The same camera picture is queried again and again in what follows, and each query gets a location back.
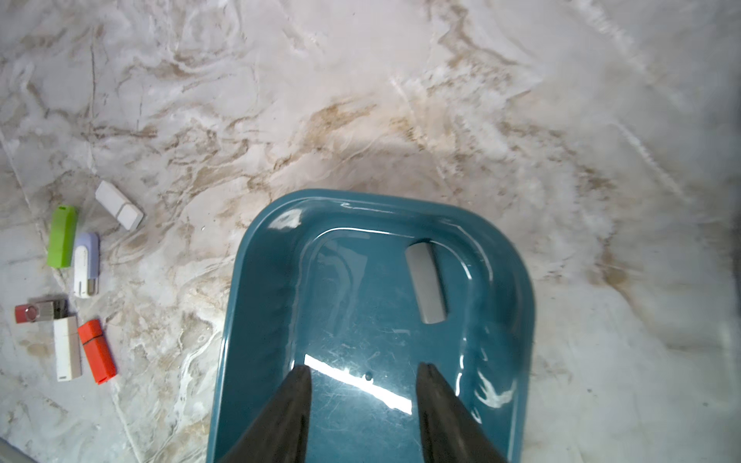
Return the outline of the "red orange usb flash drive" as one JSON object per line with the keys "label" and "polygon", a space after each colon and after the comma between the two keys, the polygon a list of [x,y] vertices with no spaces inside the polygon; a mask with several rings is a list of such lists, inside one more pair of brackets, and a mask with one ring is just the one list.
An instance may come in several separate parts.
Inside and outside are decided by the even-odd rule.
{"label": "red orange usb flash drive", "polygon": [[102,385],[117,375],[117,367],[98,319],[91,319],[78,328],[86,359],[96,384]]}

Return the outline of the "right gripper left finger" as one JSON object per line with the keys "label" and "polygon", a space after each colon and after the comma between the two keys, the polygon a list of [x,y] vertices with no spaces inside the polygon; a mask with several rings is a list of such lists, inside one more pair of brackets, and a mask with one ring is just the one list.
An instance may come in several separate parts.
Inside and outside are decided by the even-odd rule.
{"label": "right gripper left finger", "polygon": [[311,369],[296,366],[220,462],[304,462],[311,404]]}

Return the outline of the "lavender white usb flash drive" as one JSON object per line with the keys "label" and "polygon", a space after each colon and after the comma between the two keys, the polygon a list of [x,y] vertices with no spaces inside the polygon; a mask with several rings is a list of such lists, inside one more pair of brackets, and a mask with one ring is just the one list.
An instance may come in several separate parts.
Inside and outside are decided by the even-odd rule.
{"label": "lavender white usb flash drive", "polygon": [[73,245],[73,293],[91,298],[98,293],[100,279],[100,238],[96,233],[81,233]]}

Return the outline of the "grey usb flash drive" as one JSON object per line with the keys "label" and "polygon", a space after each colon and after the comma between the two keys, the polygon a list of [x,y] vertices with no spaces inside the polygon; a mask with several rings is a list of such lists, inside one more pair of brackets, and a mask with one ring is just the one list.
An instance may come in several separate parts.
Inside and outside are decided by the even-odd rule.
{"label": "grey usb flash drive", "polygon": [[445,321],[447,309],[432,244],[422,241],[410,245],[405,258],[422,323]]}

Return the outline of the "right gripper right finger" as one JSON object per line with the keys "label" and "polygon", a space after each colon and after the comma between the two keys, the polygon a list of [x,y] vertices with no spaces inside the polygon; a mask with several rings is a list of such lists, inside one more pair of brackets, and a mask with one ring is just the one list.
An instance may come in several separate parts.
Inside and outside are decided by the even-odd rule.
{"label": "right gripper right finger", "polygon": [[418,366],[416,395],[424,462],[507,462],[434,364]]}

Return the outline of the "white usb flash drive long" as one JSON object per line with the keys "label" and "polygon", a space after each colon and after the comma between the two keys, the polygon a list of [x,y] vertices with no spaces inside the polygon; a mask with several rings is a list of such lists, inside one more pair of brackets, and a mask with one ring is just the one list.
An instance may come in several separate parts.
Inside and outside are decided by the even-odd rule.
{"label": "white usb flash drive long", "polygon": [[78,323],[76,316],[53,322],[56,376],[59,382],[71,381],[82,374]]}

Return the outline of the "white usb flash drive short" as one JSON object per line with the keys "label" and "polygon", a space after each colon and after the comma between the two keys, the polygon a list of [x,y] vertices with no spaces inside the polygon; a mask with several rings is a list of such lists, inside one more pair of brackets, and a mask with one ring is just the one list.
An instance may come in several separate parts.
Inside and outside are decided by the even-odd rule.
{"label": "white usb flash drive short", "polygon": [[95,197],[127,231],[135,231],[141,224],[144,213],[112,183],[102,181]]}

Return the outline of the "green usb flash drive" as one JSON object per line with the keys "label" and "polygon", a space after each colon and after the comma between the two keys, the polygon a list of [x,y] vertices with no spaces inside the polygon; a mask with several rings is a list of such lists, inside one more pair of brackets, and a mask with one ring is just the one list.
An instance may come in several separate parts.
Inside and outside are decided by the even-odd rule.
{"label": "green usb flash drive", "polygon": [[58,206],[52,213],[47,265],[52,268],[67,268],[73,260],[73,246],[77,224],[74,206]]}

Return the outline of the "red swivel usb flash drive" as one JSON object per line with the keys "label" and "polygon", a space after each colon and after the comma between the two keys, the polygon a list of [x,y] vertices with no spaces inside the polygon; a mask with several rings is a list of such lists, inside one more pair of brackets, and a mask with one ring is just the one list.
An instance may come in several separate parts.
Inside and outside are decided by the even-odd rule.
{"label": "red swivel usb flash drive", "polygon": [[34,301],[15,307],[15,322],[23,324],[52,321],[66,318],[68,312],[66,299]]}

